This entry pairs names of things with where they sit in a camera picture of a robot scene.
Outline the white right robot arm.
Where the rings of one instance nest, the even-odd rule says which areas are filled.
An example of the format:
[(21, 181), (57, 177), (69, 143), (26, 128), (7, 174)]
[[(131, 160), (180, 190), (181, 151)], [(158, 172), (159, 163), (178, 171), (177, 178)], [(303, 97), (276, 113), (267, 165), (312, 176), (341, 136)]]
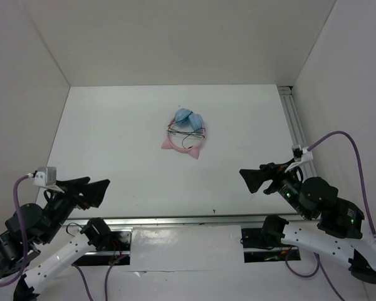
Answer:
[(252, 194), (269, 182), (265, 195), (279, 194), (304, 220), (315, 220), (318, 230), (304, 230), (278, 215), (268, 215), (260, 231), (263, 245), (295, 245), (329, 256), (356, 279), (376, 285), (376, 239), (362, 232), (363, 211), (339, 198), (338, 189), (321, 177), (305, 179), (299, 167), (288, 166), (269, 163), (239, 173)]

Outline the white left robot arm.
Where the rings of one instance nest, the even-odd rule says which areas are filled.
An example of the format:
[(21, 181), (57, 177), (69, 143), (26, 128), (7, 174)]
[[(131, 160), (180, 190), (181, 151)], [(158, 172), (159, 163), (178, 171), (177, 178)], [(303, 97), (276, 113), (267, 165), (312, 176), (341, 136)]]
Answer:
[(85, 253), (106, 249), (111, 230), (102, 218), (92, 218), (69, 242), (37, 267), (28, 265), (41, 252), (38, 245), (49, 244), (75, 208), (98, 208), (110, 180), (91, 182), (89, 177), (59, 181), (58, 189), (44, 192), (46, 206), (20, 205), (19, 185), (33, 178), (29, 173), (13, 187), (15, 213), (5, 222), (0, 234), (0, 300), (36, 300), (47, 285), (66, 267)]

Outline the pink and blue cat-ear headphones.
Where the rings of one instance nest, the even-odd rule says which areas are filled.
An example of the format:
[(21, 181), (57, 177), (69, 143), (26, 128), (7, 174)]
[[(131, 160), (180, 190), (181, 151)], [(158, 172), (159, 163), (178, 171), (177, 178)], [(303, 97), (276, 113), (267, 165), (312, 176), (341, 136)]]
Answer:
[(201, 115), (189, 109), (180, 108), (167, 125), (166, 138), (160, 148), (198, 159), (205, 139), (206, 128)]

